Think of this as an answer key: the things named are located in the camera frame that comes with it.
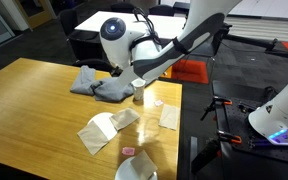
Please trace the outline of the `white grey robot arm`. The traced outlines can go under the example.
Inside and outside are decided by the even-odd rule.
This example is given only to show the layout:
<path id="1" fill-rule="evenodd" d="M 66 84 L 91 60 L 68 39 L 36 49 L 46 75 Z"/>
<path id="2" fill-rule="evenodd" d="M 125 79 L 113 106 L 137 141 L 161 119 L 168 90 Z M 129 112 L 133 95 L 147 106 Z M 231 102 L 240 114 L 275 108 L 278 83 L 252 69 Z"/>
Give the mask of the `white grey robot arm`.
<path id="1" fill-rule="evenodd" d="M 122 69 L 125 86 L 141 78 L 154 80 L 171 65 L 218 32 L 227 14 L 242 0 L 192 0 L 183 30 L 161 46 L 151 25 L 107 19 L 99 34 L 110 62 Z M 288 84 L 273 99 L 248 115 L 251 127 L 271 144 L 288 146 Z"/>

